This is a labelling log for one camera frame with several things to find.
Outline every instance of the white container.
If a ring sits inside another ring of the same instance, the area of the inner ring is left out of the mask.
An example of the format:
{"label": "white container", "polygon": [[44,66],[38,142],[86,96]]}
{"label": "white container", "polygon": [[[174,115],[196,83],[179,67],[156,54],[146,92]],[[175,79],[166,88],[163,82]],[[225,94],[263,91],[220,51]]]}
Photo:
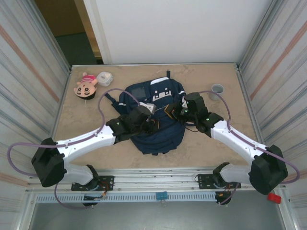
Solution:
{"label": "white container", "polygon": [[[214,84],[214,85],[211,87],[211,90],[212,90],[213,92],[216,92],[216,93],[219,94],[220,96],[222,96],[223,93],[224,93],[224,87],[223,87],[222,85],[220,85],[220,84]],[[217,100],[220,99],[220,98],[219,98],[217,95],[215,95],[214,93],[209,93],[209,97],[210,97],[212,100],[214,100],[214,101],[217,101]]]}
{"label": "white container", "polygon": [[113,75],[109,72],[101,72],[96,77],[98,80],[98,84],[101,86],[109,86],[109,84],[113,81]]}

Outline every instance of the plush doll head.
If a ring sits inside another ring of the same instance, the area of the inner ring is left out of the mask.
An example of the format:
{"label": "plush doll head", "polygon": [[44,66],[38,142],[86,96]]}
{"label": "plush doll head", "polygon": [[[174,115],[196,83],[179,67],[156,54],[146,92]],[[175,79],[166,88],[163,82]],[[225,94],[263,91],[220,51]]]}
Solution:
{"label": "plush doll head", "polygon": [[95,85],[98,83],[98,80],[94,75],[88,75],[83,73],[83,78],[81,82],[77,82],[77,88],[74,88],[75,94],[85,100],[93,99],[96,94]]}

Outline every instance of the navy blue backpack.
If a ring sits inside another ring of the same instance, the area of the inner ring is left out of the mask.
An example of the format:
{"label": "navy blue backpack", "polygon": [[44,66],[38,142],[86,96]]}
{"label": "navy blue backpack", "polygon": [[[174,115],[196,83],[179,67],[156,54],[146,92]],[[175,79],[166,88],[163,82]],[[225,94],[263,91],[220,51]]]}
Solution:
{"label": "navy blue backpack", "polygon": [[[125,89],[135,96],[139,102],[152,103],[156,106],[156,111],[151,119],[159,121],[159,129],[156,133],[141,134],[131,137],[134,145],[143,154],[158,155],[159,152],[165,154],[170,150],[175,150],[181,143],[185,125],[172,120],[164,109],[168,104],[181,102],[186,95],[182,85],[170,78],[170,71],[166,72],[166,77],[149,80],[131,85]],[[112,106],[119,114],[129,114],[137,103],[126,93],[122,92],[117,102],[109,94],[106,97],[112,102]]]}

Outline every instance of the floor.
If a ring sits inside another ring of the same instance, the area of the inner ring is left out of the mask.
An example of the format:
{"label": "floor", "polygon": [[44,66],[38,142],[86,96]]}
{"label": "floor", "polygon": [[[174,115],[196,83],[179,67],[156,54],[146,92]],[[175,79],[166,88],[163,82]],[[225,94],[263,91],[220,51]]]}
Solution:
{"label": "floor", "polygon": [[71,66],[98,64],[86,33],[58,36],[56,40]]}
{"label": "floor", "polygon": [[227,207],[215,202],[101,203],[69,210],[37,204],[30,230],[284,230],[277,204],[238,191]]}
{"label": "floor", "polygon": [[[145,65],[145,66],[76,66],[72,68],[71,80],[59,119],[55,140],[65,140],[98,128],[101,116],[97,102],[101,94],[112,88],[125,89],[127,86],[163,77],[171,70],[171,78],[182,83],[185,91],[209,90],[215,83],[224,86],[224,98],[232,114],[231,124],[245,135],[255,139],[255,134],[233,64],[204,65]],[[111,72],[113,82],[108,87],[97,86],[96,96],[87,100],[78,98],[73,91],[83,72],[98,75],[101,71]],[[119,92],[111,92],[118,99]],[[207,94],[202,95],[208,110],[227,119],[227,112],[221,101],[212,101]],[[101,108],[106,120],[119,114],[108,99],[102,99]],[[113,146],[96,149],[72,163],[93,165],[96,169],[129,168],[170,168],[170,167],[216,167],[223,162],[246,164],[237,153],[223,143],[201,133],[186,130],[183,141],[176,150],[167,154],[142,155],[130,140]]]}

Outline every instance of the red clip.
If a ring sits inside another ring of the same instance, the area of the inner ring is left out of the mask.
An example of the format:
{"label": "red clip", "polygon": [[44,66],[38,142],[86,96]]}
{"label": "red clip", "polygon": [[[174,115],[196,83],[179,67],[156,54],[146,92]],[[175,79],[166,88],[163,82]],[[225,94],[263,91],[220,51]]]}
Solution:
{"label": "red clip", "polygon": [[274,193],[269,193],[268,194],[268,200],[276,203],[276,204],[280,204],[282,202],[282,198]]}

